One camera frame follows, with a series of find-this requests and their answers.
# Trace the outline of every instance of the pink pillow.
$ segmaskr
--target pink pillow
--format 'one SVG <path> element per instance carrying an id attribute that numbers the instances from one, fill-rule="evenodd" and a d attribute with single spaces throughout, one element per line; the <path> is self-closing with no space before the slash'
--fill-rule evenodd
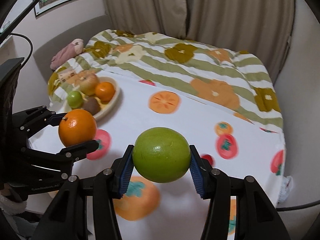
<path id="1" fill-rule="evenodd" d="M 68 59 L 78 56 L 83 50 L 83 40 L 75 39 L 69 43 L 66 47 L 60 50 L 51 60 L 50 68 L 56 70 Z"/>

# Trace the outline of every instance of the blanket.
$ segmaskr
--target blanket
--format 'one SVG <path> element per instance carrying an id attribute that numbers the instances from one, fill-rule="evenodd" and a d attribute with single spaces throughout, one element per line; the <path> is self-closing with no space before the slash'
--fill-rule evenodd
<path id="1" fill-rule="evenodd" d="M 69 78 L 59 73 L 71 70 Z M 226 111 L 265 131 L 282 132 L 276 93 L 262 62 L 247 51 L 234 52 L 160 33 L 133 35 L 105 30 L 83 53 L 60 66 L 48 82 L 51 102 L 65 100 L 83 72 L 105 70 L 151 82 Z"/>

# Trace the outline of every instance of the green apple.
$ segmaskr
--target green apple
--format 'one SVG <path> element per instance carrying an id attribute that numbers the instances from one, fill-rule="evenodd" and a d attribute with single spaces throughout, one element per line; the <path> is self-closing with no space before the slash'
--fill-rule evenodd
<path id="1" fill-rule="evenodd" d="M 67 102 L 71 108 L 79 108 L 83 103 L 81 93 L 79 91 L 71 91 L 67 96 Z"/>
<path id="2" fill-rule="evenodd" d="M 132 159 L 141 176 L 153 182 L 167 183 L 188 171 L 191 153 L 181 134 L 169 128 L 154 127 L 138 136 Z"/>

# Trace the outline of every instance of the kiwi fruit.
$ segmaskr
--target kiwi fruit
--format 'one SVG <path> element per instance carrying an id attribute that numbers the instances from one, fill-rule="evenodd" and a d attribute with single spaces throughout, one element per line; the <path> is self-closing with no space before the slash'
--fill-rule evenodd
<path id="1" fill-rule="evenodd" d="M 82 109 L 88 111 L 92 115 L 95 115 L 101 110 L 101 107 L 94 97 L 87 97 L 82 105 Z"/>

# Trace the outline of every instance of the curtain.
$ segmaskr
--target curtain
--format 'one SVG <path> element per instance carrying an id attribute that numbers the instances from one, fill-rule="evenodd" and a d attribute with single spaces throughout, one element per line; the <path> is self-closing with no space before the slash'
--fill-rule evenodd
<path id="1" fill-rule="evenodd" d="M 157 32 L 185 38 L 186 0 L 104 0 L 114 28 L 133 34 Z"/>
<path id="2" fill-rule="evenodd" d="M 188 0 L 187 38 L 256 55 L 274 82 L 284 64 L 294 0 Z"/>

